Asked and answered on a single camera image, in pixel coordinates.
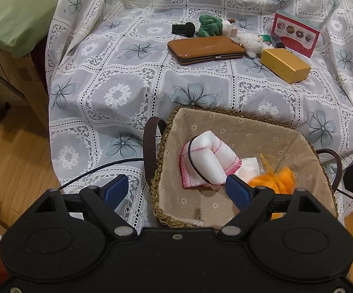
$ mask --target basket handle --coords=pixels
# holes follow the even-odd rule
[[[337,172],[335,173],[334,176],[334,181],[332,182],[331,189],[333,192],[335,192],[338,188],[338,185],[340,185],[341,178],[342,178],[342,163],[339,155],[333,151],[332,149],[317,149],[316,150],[317,154],[322,154],[322,153],[328,153],[332,155],[335,159],[335,162],[337,163]]]
[[[167,126],[165,121],[159,117],[151,117],[148,119],[144,128],[143,136],[143,158],[145,180],[148,185],[151,185],[151,179],[154,177],[154,172],[157,167],[156,162],[156,130],[159,126],[160,134],[163,135]]]

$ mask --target blue flower pattern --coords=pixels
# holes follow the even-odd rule
[[[70,5],[66,8],[69,14],[74,14],[76,12],[81,12],[83,8],[82,0],[68,0]]]
[[[339,0],[329,0],[329,5],[331,5],[330,13],[334,13],[334,11],[340,6]]]
[[[105,25],[105,26],[102,28],[102,31],[109,31],[109,30],[112,30],[113,28],[116,28],[116,27],[120,26],[121,23],[122,23],[121,20],[112,21],[112,22],[110,22],[109,24]]]
[[[171,102],[181,106],[200,106],[202,108],[215,108],[217,106],[218,95],[205,93],[202,82],[189,83],[187,88],[176,86],[173,93],[168,96]]]
[[[165,10],[163,15],[169,17],[169,16],[172,16],[173,12],[171,10]]]
[[[143,143],[140,139],[127,132],[119,132],[118,137],[110,137],[107,139],[107,151],[105,157],[109,158],[116,154],[123,158],[137,156],[137,149],[142,148]]]
[[[309,112],[307,124],[313,129],[307,135],[307,141],[315,143],[319,141],[322,147],[332,145],[332,134],[337,131],[333,120],[326,120],[326,113],[323,110],[317,110],[315,113]]]
[[[71,84],[69,78],[65,83],[60,85],[54,85],[50,91],[49,109],[53,110],[54,107],[59,107],[62,110],[66,110],[69,105],[66,101],[66,96],[74,94],[77,89],[77,84]]]
[[[248,68],[246,71],[252,71],[256,74],[263,73],[267,77],[273,77],[273,73],[269,68],[259,62],[259,58],[249,58],[247,60],[243,60],[243,64],[245,64]]]
[[[339,52],[335,52],[335,57],[338,60],[337,65],[339,68],[341,69],[347,69],[349,71],[351,71],[353,69],[353,62],[352,62],[352,58],[353,58],[353,53],[352,51],[347,51],[345,49],[340,49]]]
[[[285,9],[288,6],[288,2],[291,0],[272,0],[272,7],[273,8],[280,8],[280,9]]]
[[[254,29],[253,25],[248,23],[247,19],[245,19],[244,17],[241,17],[240,19],[238,19],[238,21],[235,22],[235,25],[237,27],[244,28],[245,30],[253,30]]]
[[[137,56],[140,59],[144,59],[152,55],[152,52],[157,49],[157,46],[151,47],[150,42],[140,43],[139,45],[130,44],[129,46],[125,47],[126,52],[124,52],[124,58],[132,59],[133,57]]]
[[[337,88],[339,96],[342,99],[347,99],[347,95],[346,95],[345,91],[342,89],[342,87],[340,87],[339,85],[336,85],[336,88]]]

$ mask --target small bottle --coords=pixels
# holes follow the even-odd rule
[[[272,35],[272,46],[274,48],[285,48],[283,42],[281,41],[281,37],[277,34]]]

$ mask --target white towel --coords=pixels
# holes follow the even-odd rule
[[[207,185],[190,164],[188,146],[189,142],[185,144],[180,155],[182,186],[190,188]],[[206,131],[193,140],[190,156],[201,175],[214,185],[210,186],[214,190],[225,183],[227,175],[235,173],[242,165],[239,157],[212,131]]]

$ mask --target woven basket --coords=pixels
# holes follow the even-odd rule
[[[156,129],[162,133],[156,156]],[[240,158],[263,155],[276,171],[289,167],[296,186],[310,191],[333,215],[337,215],[333,190],[338,187],[341,170],[333,186],[320,164],[318,154],[330,153],[338,168],[338,155],[329,149],[315,151],[303,135],[289,126],[241,112],[196,107],[177,107],[165,122],[148,120],[144,130],[144,167],[150,185],[154,216],[163,226],[213,227],[220,229],[239,210],[225,193],[211,189],[183,189],[179,158],[183,146],[194,136],[212,131],[230,145]]]

